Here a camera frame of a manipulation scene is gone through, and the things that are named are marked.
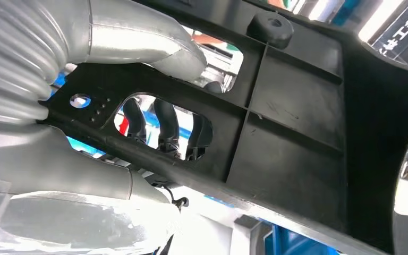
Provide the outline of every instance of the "plastic wrap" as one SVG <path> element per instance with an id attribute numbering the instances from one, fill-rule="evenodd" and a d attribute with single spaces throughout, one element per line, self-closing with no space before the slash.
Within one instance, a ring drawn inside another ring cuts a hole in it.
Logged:
<path id="1" fill-rule="evenodd" d="M 0 254 L 146 254 L 177 228 L 174 205 L 56 191 L 6 193 L 0 181 Z"/>

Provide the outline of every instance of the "fluorescent light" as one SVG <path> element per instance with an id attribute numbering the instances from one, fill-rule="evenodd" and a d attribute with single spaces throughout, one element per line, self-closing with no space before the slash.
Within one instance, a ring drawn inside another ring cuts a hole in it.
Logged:
<path id="1" fill-rule="evenodd" d="M 360 30 L 359 38 L 362 41 L 370 40 L 403 1 L 404 0 L 383 0 L 375 13 Z"/>
<path id="2" fill-rule="evenodd" d="M 309 20 L 317 20 L 328 5 L 329 0 L 320 0 L 309 14 Z"/>
<path id="3" fill-rule="evenodd" d="M 298 14 L 304 5 L 305 0 L 299 0 L 299 2 L 296 4 L 295 9 L 293 9 L 293 14 Z"/>

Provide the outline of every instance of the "black cable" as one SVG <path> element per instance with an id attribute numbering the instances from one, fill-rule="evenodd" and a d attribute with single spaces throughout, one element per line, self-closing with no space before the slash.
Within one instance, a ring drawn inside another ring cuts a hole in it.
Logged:
<path id="1" fill-rule="evenodd" d="M 162 188 L 164 188 L 166 191 L 168 191 L 169 195 L 171 196 L 171 203 L 174 203 L 174 201 L 176 201 L 176 200 L 174 199 L 174 196 L 173 196 L 173 193 L 171 192 L 171 190 L 165 185 L 163 185 Z"/>

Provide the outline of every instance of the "black plastic panel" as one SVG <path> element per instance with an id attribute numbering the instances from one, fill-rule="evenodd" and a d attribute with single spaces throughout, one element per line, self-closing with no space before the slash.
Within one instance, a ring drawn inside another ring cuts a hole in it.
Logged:
<path id="1" fill-rule="evenodd" d="M 341 86 L 283 59 L 277 50 L 268 50 L 251 110 L 343 151 Z"/>
<path id="2" fill-rule="evenodd" d="M 342 157 L 250 114 L 227 184 L 250 196 L 342 228 Z"/>
<path id="3" fill-rule="evenodd" d="M 234 88 L 216 95 L 144 65 L 81 65 L 45 102 L 44 123 L 238 208 L 269 210 L 268 220 L 346 254 L 381 252 L 318 223 L 393 253 L 393 194 L 408 144 L 408 67 L 366 49 L 357 35 L 271 6 L 259 4 L 294 27 L 283 50 L 246 35 L 265 10 L 242 0 L 138 2 L 238 47 L 244 62 Z M 176 160 L 122 137 L 113 116 L 136 92 L 208 118 L 214 138 L 205 156 Z M 69 104 L 77 93 L 91 96 L 90 109 L 107 98 L 112 106 L 91 123 L 94 111 Z"/>

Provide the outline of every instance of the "mounting hole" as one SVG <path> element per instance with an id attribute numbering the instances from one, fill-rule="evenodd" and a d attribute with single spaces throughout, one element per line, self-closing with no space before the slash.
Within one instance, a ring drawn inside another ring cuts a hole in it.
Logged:
<path id="1" fill-rule="evenodd" d="M 282 23 L 278 19 L 269 18 L 268 22 L 270 22 L 270 25 L 272 25 L 273 27 L 277 27 L 277 28 L 282 27 Z"/>
<path id="2" fill-rule="evenodd" d="M 71 97 L 70 105 L 77 109 L 83 109 L 89 106 L 91 103 L 91 99 L 88 95 L 85 94 L 76 94 Z"/>

